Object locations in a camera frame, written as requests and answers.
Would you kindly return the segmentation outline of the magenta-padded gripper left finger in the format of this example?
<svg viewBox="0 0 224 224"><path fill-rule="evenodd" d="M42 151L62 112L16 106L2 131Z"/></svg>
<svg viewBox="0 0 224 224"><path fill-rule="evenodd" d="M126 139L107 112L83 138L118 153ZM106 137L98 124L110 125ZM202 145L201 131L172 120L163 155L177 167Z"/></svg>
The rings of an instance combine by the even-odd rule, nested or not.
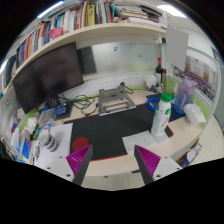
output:
<svg viewBox="0 0 224 224"><path fill-rule="evenodd" d="M48 164L45 170L81 186L92 156L93 146L88 145L67 157L60 156Z"/></svg>

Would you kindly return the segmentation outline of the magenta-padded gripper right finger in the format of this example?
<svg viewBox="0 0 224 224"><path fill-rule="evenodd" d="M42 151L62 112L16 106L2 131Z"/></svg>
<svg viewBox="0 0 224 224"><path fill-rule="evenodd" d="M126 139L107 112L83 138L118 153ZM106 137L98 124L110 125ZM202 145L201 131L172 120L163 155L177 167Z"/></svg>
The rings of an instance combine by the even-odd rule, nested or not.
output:
<svg viewBox="0 0 224 224"><path fill-rule="evenodd" d="M134 156L145 185L182 169L169 156L160 157L138 145L134 146Z"/></svg>

